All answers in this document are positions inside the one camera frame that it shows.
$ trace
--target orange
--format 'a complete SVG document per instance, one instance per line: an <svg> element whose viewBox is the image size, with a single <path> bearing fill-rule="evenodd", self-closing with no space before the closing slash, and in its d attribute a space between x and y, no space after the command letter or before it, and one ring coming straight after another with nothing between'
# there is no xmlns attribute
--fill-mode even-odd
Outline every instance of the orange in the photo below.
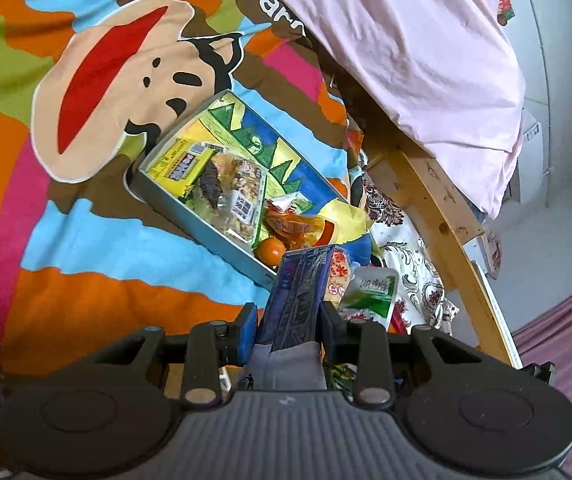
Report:
<svg viewBox="0 0 572 480"><path fill-rule="evenodd" d="M269 236L259 242L255 249L255 257L266 267L274 267L280 264L282 256L286 252L286 247L281 240Z"/></svg>

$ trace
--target floral patterned fabric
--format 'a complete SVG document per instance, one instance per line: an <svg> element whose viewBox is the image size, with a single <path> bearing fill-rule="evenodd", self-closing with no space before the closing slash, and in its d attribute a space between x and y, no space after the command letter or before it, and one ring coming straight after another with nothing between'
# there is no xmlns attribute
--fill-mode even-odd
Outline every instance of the floral patterned fabric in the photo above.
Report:
<svg viewBox="0 0 572 480"><path fill-rule="evenodd" d="M415 226L375 185L365 184L364 192L365 210L375 221L370 232L377 249L371 260L399 272L395 308L406 329L428 323L450 334L450 322L459 309L445 299L442 279Z"/></svg>

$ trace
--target sticker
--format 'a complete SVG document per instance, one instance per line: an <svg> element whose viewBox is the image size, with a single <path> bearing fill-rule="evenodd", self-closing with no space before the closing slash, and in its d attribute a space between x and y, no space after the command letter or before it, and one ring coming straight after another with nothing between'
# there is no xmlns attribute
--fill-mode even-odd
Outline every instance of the sticker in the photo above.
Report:
<svg viewBox="0 0 572 480"><path fill-rule="evenodd" d="M242 377L237 383L238 390L252 390L255 380L252 374L248 374L246 377Z"/></svg>
<svg viewBox="0 0 572 480"><path fill-rule="evenodd" d="M177 165L168 173L168 178L171 180L182 180L188 174L192 167L195 165L197 159L191 153L186 153L179 159Z"/></svg>
<svg viewBox="0 0 572 480"><path fill-rule="evenodd" d="M232 211L243 223L250 224L255 207L238 191L232 192Z"/></svg>
<svg viewBox="0 0 572 480"><path fill-rule="evenodd" d="M217 153L226 153L226 146L222 146L221 144L214 144L212 142L202 142L202 146L204 148L210 148L215 150Z"/></svg>
<svg viewBox="0 0 572 480"><path fill-rule="evenodd" d="M360 283L361 290L368 290L373 292L381 292L386 294L390 286L390 280L388 278L379 278L376 280L363 280Z"/></svg>
<svg viewBox="0 0 572 480"><path fill-rule="evenodd" d="M204 146L202 144L194 144L188 150L188 153L192 153L193 155L201 155L206 148L210 148L210 146Z"/></svg>

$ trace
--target green snack package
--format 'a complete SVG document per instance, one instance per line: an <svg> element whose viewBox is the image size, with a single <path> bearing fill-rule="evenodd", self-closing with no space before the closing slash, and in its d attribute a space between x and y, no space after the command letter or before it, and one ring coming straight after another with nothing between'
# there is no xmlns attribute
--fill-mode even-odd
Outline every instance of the green snack package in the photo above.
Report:
<svg viewBox="0 0 572 480"><path fill-rule="evenodd" d="M395 269L358 267L337 311L343 319L371 319L388 329L398 283L399 274Z"/></svg>

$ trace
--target colorful bedspread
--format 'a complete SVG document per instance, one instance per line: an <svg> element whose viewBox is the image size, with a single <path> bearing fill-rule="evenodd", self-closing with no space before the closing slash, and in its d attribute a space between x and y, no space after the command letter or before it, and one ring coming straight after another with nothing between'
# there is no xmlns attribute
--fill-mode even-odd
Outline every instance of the colorful bedspread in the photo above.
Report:
<svg viewBox="0 0 572 480"><path fill-rule="evenodd" d="M0 0L0 368L268 293L128 190L160 132L232 89L340 190L346 110L278 0Z"/></svg>

